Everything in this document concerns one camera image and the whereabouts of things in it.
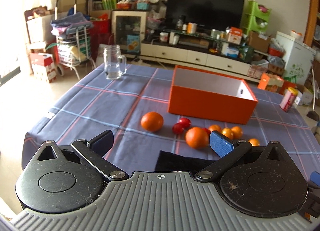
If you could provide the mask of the glass mason jar mug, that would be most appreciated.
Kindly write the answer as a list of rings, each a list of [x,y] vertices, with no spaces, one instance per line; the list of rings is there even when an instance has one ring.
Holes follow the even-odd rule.
[[[104,47],[104,72],[107,80],[117,80],[126,74],[126,57],[119,45]]]

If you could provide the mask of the green plastic shelf rack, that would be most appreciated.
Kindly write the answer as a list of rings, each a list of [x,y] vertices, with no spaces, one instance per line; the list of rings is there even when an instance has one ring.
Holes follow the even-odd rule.
[[[249,0],[241,22],[243,33],[248,35],[250,31],[265,33],[269,24],[272,9]]]

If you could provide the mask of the metal shopping trolley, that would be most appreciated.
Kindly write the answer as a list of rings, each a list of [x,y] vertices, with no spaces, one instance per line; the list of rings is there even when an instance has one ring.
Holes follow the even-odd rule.
[[[66,15],[58,13],[58,5],[63,0],[56,0],[54,18],[50,22],[52,35],[56,42],[50,47],[56,47],[56,71],[63,76],[65,69],[74,71],[80,79],[77,68],[91,65],[96,68],[92,58],[91,36],[93,23],[81,12],[77,11],[77,0],[73,1],[73,8]]]

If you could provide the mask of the red snack can yellow lid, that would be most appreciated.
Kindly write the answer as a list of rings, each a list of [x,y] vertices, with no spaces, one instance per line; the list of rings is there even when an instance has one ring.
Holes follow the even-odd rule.
[[[288,112],[297,96],[298,90],[293,87],[288,87],[282,101],[280,102],[280,108],[283,111]]]

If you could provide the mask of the white mini fridge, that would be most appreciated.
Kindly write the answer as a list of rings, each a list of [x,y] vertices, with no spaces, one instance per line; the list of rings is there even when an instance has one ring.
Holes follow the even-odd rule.
[[[304,85],[308,78],[316,51],[295,37],[277,31],[276,40],[284,49],[285,68],[283,78]]]

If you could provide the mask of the blue plaid tablecloth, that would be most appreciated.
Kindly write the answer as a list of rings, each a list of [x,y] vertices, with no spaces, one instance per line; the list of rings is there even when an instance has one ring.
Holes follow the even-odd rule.
[[[105,130],[114,134],[114,145],[106,159],[127,173],[153,171],[160,151],[184,157],[216,160],[211,148],[189,147],[172,126],[178,115],[167,112],[173,72],[131,65],[125,76],[109,81],[98,67],[76,83],[25,135],[22,165],[26,166],[41,144],[53,140],[69,145],[76,139],[91,139]],[[256,138],[261,145],[279,141],[305,178],[319,171],[319,143],[296,109],[281,110],[281,96],[253,89],[258,104],[249,122],[242,127],[244,138]],[[140,125],[148,112],[162,115],[157,132]]]

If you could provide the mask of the red cherry tomato front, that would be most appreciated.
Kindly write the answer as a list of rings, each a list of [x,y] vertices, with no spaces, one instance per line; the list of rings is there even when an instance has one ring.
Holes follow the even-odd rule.
[[[181,135],[181,134],[184,132],[184,126],[183,126],[183,124],[181,124],[181,123],[175,123],[175,124],[172,126],[172,132],[173,132],[175,135]]]

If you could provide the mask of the small tangerine middle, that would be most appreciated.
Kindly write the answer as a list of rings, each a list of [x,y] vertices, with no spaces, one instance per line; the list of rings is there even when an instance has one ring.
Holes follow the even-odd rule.
[[[234,133],[230,128],[223,128],[223,130],[221,131],[221,133],[227,137],[228,139],[233,140],[234,138]]]

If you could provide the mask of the red white cardboard box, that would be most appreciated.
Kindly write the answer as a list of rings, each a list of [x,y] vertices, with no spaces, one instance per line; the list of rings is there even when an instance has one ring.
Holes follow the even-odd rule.
[[[51,83],[56,80],[56,69],[53,55],[31,53],[30,61],[33,74],[38,80],[46,83]]]

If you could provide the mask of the glass door small cabinet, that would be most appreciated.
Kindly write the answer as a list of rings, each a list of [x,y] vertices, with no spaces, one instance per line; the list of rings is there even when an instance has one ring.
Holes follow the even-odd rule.
[[[148,11],[115,10],[112,11],[112,33],[114,43],[122,53],[139,55],[142,40],[145,38]]]

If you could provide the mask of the small tangerine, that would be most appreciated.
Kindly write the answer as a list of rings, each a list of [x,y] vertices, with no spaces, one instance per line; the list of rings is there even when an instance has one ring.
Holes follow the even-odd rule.
[[[228,139],[233,140],[234,138],[234,133],[230,128],[223,128],[223,130],[221,131],[221,133],[227,137]]]
[[[241,139],[243,136],[243,131],[240,126],[234,126],[231,128],[231,131],[233,133],[233,139]]]
[[[260,141],[258,139],[256,139],[256,138],[249,139],[248,141],[253,146],[259,146],[260,145]]]
[[[222,131],[222,128],[221,128],[219,125],[217,125],[217,124],[213,124],[213,125],[209,126],[208,129],[209,129],[211,132],[212,132],[212,131],[218,131],[218,132],[221,132],[221,131]]]

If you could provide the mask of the red cherry tomato rear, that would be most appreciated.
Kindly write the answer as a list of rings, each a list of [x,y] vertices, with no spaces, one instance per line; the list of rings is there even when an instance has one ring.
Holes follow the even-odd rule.
[[[185,117],[181,117],[178,123],[182,126],[183,129],[189,129],[191,126],[191,120]]]

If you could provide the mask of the small tangerine front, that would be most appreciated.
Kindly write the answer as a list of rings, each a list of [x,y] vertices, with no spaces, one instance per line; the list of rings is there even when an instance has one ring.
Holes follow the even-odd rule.
[[[248,141],[253,146],[259,146],[260,145],[260,141],[258,139],[256,139],[256,138],[249,139]]]

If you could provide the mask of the large orange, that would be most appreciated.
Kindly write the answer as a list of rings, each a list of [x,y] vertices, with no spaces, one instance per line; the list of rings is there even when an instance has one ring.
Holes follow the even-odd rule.
[[[204,129],[195,126],[186,132],[185,141],[193,149],[202,149],[208,146],[209,136]]]
[[[164,119],[161,114],[151,111],[146,113],[140,120],[140,125],[143,129],[150,132],[159,131],[164,123]]]

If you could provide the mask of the small tangerine rear right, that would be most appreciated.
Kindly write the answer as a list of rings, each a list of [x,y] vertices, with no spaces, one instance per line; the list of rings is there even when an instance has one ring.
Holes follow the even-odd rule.
[[[231,128],[231,131],[233,133],[233,139],[241,139],[243,136],[243,131],[240,126],[234,126]]]

